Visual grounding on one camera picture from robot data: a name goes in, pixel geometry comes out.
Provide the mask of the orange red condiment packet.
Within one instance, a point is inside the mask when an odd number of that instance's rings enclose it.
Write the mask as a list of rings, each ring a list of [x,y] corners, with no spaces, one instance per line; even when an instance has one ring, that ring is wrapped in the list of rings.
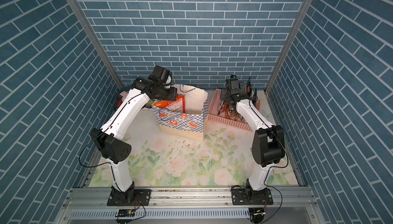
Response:
[[[171,112],[185,113],[185,96],[178,95],[175,101],[161,101],[154,103],[154,106]]]

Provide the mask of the white checkered paper bag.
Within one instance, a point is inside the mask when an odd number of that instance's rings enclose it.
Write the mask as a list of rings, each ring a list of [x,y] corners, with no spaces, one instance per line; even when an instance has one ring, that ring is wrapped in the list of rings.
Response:
[[[171,112],[153,105],[162,132],[202,141],[208,115],[208,92],[193,86],[174,84],[178,95],[185,96],[185,113]]]

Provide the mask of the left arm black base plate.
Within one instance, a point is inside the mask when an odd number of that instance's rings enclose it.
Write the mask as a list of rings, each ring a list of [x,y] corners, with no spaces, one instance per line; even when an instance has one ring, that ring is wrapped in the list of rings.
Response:
[[[120,192],[112,187],[107,206],[148,206],[151,196],[151,189],[131,189]]]

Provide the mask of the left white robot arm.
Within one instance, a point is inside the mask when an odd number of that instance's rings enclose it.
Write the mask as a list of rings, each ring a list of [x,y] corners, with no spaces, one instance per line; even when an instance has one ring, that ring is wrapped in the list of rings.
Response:
[[[132,146],[123,141],[125,133],[139,111],[150,101],[174,101],[177,89],[171,86],[172,77],[137,78],[127,97],[114,115],[100,129],[92,129],[90,136],[103,158],[110,165],[115,193],[129,193],[134,182],[129,173],[128,157]]]

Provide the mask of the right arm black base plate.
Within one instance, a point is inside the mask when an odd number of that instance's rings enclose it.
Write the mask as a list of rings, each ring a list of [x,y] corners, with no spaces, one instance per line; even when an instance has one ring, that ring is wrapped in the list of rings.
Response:
[[[233,186],[231,188],[233,205],[272,205],[270,189],[254,191],[250,187]]]

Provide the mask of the dark red condiment packet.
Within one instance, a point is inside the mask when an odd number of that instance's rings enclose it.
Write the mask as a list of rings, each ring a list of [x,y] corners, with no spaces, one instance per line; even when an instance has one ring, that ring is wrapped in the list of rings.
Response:
[[[233,119],[235,117],[235,111],[232,106],[228,105],[226,102],[223,102],[218,108],[218,116],[226,119]]]

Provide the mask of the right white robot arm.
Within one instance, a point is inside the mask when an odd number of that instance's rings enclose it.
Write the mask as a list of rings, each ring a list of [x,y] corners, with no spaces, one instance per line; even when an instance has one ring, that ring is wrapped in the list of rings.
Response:
[[[251,152],[256,165],[246,181],[246,189],[249,196],[259,196],[267,188],[270,170],[277,168],[280,160],[286,155],[283,129],[261,115],[247,89],[241,87],[236,75],[231,75],[226,80],[220,100],[240,114],[254,131]]]

